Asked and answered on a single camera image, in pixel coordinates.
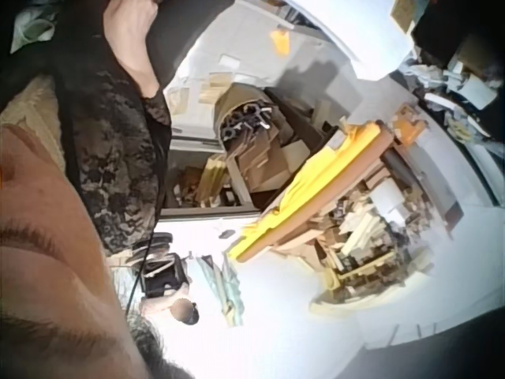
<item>person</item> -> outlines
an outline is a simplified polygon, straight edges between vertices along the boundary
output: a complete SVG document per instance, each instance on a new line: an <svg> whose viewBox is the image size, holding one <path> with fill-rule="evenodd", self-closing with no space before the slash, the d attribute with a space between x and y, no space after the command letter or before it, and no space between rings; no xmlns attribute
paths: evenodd
<svg viewBox="0 0 505 379"><path fill-rule="evenodd" d="M209 14L230 3L217 2ZM190 378L145 319L126 319L104 256L157 221L170 115L145 38L158 7L75 4L48 49L0 73L0 376Z"/></svg>
<svg viewBox="0 0 505 379"><path fill-rule="evenodd" d="M192 257L181 260L176 253L152 260L148 258L144 268L145 296L140 301L140 314L159 320L173 317L190 326L199 321L196 303L189 300L191 279L188 277L187 259Z"/></svg>

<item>floor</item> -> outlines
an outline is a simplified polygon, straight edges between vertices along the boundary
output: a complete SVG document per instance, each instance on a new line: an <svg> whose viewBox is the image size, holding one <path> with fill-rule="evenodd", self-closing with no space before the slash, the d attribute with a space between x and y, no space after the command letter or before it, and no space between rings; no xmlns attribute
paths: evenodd
<svg viewBox="0 0 505 379"><path fill-rule="evenodd" d="M327 99L335 123L344 115L354 123L389 119L402 103L415 101L389 77L359 81L346 56L317 39L294 35L289 56L278 56L270 39L276 28L270 17L240 4L223 13L167 89L190 88L190 111L174 116L174 127L186 135L215 137L212 106L199 102L201 85L215 72L231 72L235 80L259 86L277 84L310 105ZM430 336L503 305L503 209L490 205L472 168L437 125L430 126L420 145L425 166L438 167L465 213L451 237L440 225L424 236L436 257L425 285L348 318L318 317L308 305L322 291L320 279L296 261L264 254L237 266L245 325L230 329L200 268L191 263L191 295L199 304L200 322L188 327L154 320L166 357L197 378L334 379L363 347ZM190 227L187 235L181 251L213 249Z"/></svg>

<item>cardboard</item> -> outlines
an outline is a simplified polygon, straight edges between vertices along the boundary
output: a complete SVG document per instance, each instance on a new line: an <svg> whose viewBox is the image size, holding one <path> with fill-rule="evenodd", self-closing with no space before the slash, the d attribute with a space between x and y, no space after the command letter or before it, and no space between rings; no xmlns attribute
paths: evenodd
<svg viewBox="0 0 505 379"><path fill-rule="evenodd" d="M262 129L256 135L252 147L247 149L238 157L238 168L245 174L249 168L255 167L264 161L264 157L270 150L270 142L266 129Z"/></svg>
<svg viewBox="0 0 505 379"><path fill-rule="evenodd" d="M310 150L304 141L296 141L282 148L290 173L295 173L310 156Z"/></svg>
<svg viewBox="0 0 505 379"><path fill-rule="evenodd" d="M261 167L255 168L255 170L262 170L263 173L260 186L252 190L252 193L278 190L291 176L279 140L275 138L270 147L268 162Z"/></svg>
<svg viewBox="0 0 505 379"><path fill-rule="evenodd" d="M237 108L257 100L272 103L272 100L258 87L249 84L233 83L215 104L214 131L218 139L221 139L221 126L225 118ZM277 107L274 107L272 111L272 121L277 129L277 132L275 132L275 129L271 128L273 129L272 132L278 133L280 141L286 143L293 136L294 132Z"/></svg>

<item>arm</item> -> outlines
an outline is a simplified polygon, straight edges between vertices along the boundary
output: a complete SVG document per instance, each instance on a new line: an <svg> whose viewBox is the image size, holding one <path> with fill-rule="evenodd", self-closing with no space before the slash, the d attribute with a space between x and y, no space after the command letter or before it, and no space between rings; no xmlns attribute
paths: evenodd
<svg viewBox="0 0 505 379"><path fill-rule="evenodd" d="M140 303L140 314L147 316L168 311L176 300L187 298L188 294L189 285L183 283L178 291L171 291L168 295L161 298L143 298Z"/></svg>

